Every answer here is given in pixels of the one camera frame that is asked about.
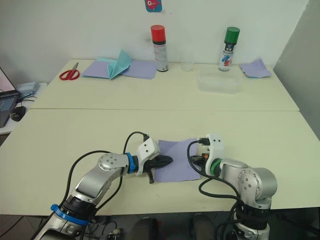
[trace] laptop keyboard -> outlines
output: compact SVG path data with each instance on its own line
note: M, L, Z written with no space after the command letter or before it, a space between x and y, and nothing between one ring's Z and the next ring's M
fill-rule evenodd
M15 97L0 99L0 112L8 111L15 101Z

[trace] blue ring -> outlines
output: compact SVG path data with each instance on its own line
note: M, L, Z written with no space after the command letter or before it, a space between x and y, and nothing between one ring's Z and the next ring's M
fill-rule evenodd
M135 165L134 159L132 158L131 154L129 152L126 153L126 155L129 158L129 174L132 174L134 172L134 170L137 168L137 166Z
M50 209L52 211L54 211L55 214L57 214L60 218L67 220L69 222L72 222L74 224L79 224L79 225L83 225L83 226L86 226L89 224L89 221L85 221L85 220L75 218L73 216L69 216L69 215L65 214L64 212L60 211L59 206L57 204L53 204Z

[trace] spray can label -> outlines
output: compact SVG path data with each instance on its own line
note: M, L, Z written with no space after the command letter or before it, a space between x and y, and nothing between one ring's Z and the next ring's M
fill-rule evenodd
M160 72L168 70L168 58L167 58L167 47L166 44L157 45L153 44L155 54L156 69Z
M225 43L224 50L222 51L220 60L219 60L219 69L221 70L229 70L232 57L234 55L235 43Z

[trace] red cap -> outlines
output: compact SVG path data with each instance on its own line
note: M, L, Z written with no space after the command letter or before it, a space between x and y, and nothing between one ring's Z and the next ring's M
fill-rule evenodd
M162 25L151 26L152 41L164 42L166 40L165 27Z

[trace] spray can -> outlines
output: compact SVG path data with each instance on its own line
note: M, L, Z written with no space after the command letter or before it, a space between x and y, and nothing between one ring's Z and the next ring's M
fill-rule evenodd
M229 71L239 33L240 29L235 26L230 26L226 29L225 46L219 59L219 69L222 71Z
M160 72L166 72L168 71L168 58L165 27L162 25L151 26L151 35L156 69Z

